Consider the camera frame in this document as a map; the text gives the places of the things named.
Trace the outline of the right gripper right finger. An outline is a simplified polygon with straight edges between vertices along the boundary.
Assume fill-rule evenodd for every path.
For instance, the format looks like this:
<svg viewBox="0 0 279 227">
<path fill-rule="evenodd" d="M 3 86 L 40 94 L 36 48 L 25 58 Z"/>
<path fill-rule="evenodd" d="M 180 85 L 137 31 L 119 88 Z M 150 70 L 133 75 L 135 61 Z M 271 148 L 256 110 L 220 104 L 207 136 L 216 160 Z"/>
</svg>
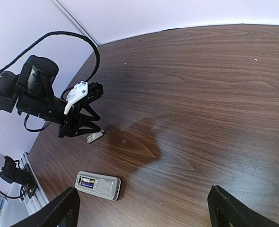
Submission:
<svg viewBox="0 0 279 227">
<path fill-rule="evenodd" d="M 213 227 L 279 227 L 279 224 L 255 212 L 218 185 L 207 197 Z"/>
</svg>

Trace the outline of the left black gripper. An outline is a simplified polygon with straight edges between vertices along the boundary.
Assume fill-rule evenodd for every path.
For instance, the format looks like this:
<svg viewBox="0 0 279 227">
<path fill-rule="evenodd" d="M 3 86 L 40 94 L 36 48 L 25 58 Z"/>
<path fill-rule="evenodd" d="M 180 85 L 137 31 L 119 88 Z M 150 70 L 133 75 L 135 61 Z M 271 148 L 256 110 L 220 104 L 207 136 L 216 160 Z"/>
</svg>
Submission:
<svg viewBox="0 0 279 227">
<path fill-rule="evenodd" d="M 64 115 L 64 121 L 59 127 L 59 138 L 76 137 L 101 131 L 97 122 L 101 117 L 91 108 L 90 103 L 103 95 L 103 86 L 94 82 L 89 85 L 88 95 L 72 106 L 69 113 Z"/>
</svg>

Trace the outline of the right gripper triangular left finger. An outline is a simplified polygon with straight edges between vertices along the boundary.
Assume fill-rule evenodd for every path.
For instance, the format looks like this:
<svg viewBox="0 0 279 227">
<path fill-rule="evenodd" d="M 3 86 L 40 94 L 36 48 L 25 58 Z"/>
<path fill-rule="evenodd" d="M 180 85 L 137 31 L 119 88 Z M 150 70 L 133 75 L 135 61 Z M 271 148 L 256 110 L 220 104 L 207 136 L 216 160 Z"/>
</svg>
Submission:
<svg viewBox="0 0 279 227">
<path fill-rule="evenodd" d="M 77 189 L 67 188 L 38 212 L 15 223 L 14 227 L 76 227 L 80 197 Z"/>
</svg>

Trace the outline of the white gold AAA battery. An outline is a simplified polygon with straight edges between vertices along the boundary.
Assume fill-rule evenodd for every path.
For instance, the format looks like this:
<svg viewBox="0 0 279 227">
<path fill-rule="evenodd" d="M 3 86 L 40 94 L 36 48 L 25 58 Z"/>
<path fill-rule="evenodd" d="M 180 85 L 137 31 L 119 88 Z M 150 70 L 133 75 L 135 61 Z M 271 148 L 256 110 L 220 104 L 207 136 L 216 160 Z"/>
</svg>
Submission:
<svg viewBox="0 0 279 227">
<path fill-rule="evenodd" d="M 94 184 L 94 182 L 95 182 L 94 179 L 87 178 L 87 177 L 83 177 L 83 178 L 82 178 L 82 181 L 83 181 L 83 182 L 86 182 L 86 183 L 90 183 L 90 184 Z"/>
</svg>

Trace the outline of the grey remote control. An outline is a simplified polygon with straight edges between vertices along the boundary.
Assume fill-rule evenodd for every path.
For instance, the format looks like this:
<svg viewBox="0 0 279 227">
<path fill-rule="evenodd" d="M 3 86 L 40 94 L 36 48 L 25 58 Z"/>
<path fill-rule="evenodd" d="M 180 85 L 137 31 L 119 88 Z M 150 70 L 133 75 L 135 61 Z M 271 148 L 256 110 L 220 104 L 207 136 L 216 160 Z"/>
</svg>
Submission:
<svg viewBox="0 0 279 227">
<path fill-rule="evenodd" d="M 86 188 L 80 185 L 83 177 L 87 177 L 95 180 L 93 189 Z M 94 174 L 94 173 L 89 173 L 84 171 L 79 171 L 77 173 L 77 177 L 75 181 L 75 188 L 78 191 L 96 197 L 100 197 L 103 199 L 107 199 L 110 201 L 116 201 L 118 199 L 120 187 L 121 187 L 121 180 L 118 177 Z"/>
</svg>

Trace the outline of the blue AAA battery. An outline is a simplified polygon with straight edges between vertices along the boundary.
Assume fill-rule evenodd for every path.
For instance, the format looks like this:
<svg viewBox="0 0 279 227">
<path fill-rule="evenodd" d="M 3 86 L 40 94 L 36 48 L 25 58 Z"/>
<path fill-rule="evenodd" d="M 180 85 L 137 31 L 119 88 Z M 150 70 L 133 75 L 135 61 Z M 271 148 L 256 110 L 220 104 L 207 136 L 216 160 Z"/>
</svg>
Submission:
<svg viewBox="0 0 279 227">
<path fill-rule="evenodd" d="M 93 186 L 94 186 L 93 183 L 89 183 L 89 182 L 81 182 L 80 185 L 83 187 L 86 187 L 86 188 L 90 188 L 90 189 L 93 189 Z"/>
</svg>

